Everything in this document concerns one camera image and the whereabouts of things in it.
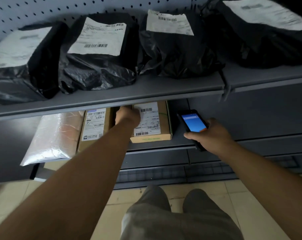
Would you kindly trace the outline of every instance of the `trousers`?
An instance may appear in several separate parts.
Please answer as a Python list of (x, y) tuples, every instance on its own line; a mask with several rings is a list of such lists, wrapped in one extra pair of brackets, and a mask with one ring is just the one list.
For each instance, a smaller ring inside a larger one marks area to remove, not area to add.
[(163, 189), (151, 185), (124, 215), (120, 239), (243, 240), (243, 236), (203, 190), (191, 190), (183, 202), (183, 213), (172, 213)]

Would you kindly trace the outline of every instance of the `hand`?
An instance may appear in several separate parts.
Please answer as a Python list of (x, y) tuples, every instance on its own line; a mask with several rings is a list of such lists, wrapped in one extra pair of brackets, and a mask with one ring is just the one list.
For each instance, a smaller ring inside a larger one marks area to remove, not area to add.
[(141, 120), (139, 110), (131, 109), (127, 106), (121, 106), (117, 111), (116, 124), (118, 124), (122, 120), (128, 120), (132, 122), (132, 125), (134, 126), (134, 128), (136, 128)]
[(196, 140), (209, 152), (222, 157), (228, 152), (228, 147), (237, 145), (231, 135), (215, 118), (208, 121), (209, 128), (203, 132), (186, 132), (184, 137)]

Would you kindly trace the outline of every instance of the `floor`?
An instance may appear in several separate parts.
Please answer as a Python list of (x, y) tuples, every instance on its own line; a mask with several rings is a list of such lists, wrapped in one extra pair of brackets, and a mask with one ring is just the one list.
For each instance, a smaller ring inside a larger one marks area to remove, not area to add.
[[(46, 163), (46, 168), (57, 170), (65, 162)], [(36, 181), (13, 182), (0, 187), (0, 223), (41, 183)], [(288, 236), (271, 218), (261, 204), (240, 180), (206, 183), (164, 185), (173, 212), (182, 212), (186, 194), (196, 188), (203, 189), (210, 198), (241, 229), (245, 240), (286, 240)], [(116, 240), (120, 237), (121, 220), (126, 210), (142, 195), (144, 188), (113, 191), (105, 207), (92, 240)]]

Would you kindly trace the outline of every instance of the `person's left hand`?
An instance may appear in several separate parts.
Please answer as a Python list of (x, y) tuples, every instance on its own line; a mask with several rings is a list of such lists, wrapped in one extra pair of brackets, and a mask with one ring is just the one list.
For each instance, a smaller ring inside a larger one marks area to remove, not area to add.
[(129, 121), (131, 121), (134, 125), (134, 128), (137, 127), (141, 120), (139, 110), (135, 108), (131, 109), (127, 106), (121, 106), (120, 109), (117, 111), (116, 124), (118, 124), (124, 119), (128, 119)]

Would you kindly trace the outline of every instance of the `silver bubble mailer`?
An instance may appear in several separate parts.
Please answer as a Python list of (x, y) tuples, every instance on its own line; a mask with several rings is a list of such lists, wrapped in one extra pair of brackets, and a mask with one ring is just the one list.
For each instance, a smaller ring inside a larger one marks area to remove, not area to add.
[(69, 159), (76, 154), (84, 111), (44, 115), (21, 166)]

